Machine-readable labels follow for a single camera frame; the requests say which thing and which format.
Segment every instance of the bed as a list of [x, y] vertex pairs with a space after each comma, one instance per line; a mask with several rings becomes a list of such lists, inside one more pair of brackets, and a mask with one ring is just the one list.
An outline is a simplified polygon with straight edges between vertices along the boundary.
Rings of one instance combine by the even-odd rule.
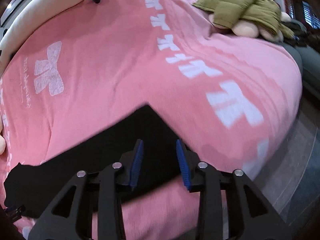
[[[85, 0], [40, 26], [0, 79], [2, 182], [19, 162], [39, 165], [145, 103], [202, 161], [254, 178], [295, 119], [299, 68], [280, 46], [217, 33], [194, 1]], [[127, 239], [181, 235], [198, 202], [176, 178], [127, 203]]]

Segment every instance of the black cloth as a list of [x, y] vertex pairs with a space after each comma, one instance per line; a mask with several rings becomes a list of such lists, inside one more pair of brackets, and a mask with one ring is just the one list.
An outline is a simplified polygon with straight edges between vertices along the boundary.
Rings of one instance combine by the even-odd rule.
[[24, 216], [39, 218], [69, 179], [80, 170], [103, 170], [144, 141], [144, 157], [137, 188], [123, 196], [128, 201], [143, 195], [180, 173], [176, 157], [178, 136], [152, 110], [143, 106], [114, 126], [40, 166], [18, 164], [4, 182], [5, 205], [26, 207]]

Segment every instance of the green jacket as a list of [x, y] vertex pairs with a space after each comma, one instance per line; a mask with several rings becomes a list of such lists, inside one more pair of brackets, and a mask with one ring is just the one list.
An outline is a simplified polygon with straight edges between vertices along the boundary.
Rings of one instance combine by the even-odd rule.
[[281, 10], [273, 0], [198, 0], [193, 5], [214, 12], [214, 23], [230, 29], [243, 19], [261, 25], [272, 35], [281, 30], [286, 38], [294, 36], [281, 24]]

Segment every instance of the metal rivet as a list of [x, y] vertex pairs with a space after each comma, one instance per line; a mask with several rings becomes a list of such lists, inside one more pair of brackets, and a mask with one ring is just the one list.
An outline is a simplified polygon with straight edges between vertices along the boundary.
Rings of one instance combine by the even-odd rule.
[[241, 177], [243, 174], [244, 174], [243, 171], [241, 171], [241, 170], [235, 170], [235, 175], [236, 175], [236, 176]]
[[200, 163], [198, 163], [198, 167], [201, 169], [205, 169], [206, 167], [208, 167], [208, 164], [205, 162], [200, 162]]
[[84, 177], [86, 175], [86, 172], [85, 171], [78, 171], [77, 172], [77, 177], [79, 177], [79, 178], [82, 178], [82, 177]]
[[112, 165], [112, 167], [113, 167], [114, 169], [119, 169], [119, 168], [122, 167], [122, 164], [121, 164], [121, 163], [114, 163], [114, 164]]

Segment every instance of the white plush toy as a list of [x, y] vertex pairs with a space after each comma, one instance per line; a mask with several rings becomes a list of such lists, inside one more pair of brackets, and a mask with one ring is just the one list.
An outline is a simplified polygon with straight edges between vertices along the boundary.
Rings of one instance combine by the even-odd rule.
[[82, 0], [32, 0], [15, 18], [0, 41], [0, 77], [14, 54], [43, 23]]
[[[227, 29], [223, 26], [214, 24], [214, 14], [209, 15], [210, 22], [219, 29]], [[290, 16], [285, 13], [281, 12], [281, 21], [282, 22], [290, 22]], [[244, 36], [250, 38], [257, 38], [259, 34], [264, 37], [267, 41], [283, 41], [284, 37], [281, 31], [278, 32], [278, 35], [272, 36], [266, 29], [261, 26], [257, 26], [252, 22], [248, 22], [245, 20], [239, 20], [231, 29], [233, 33], [237, 36]]]

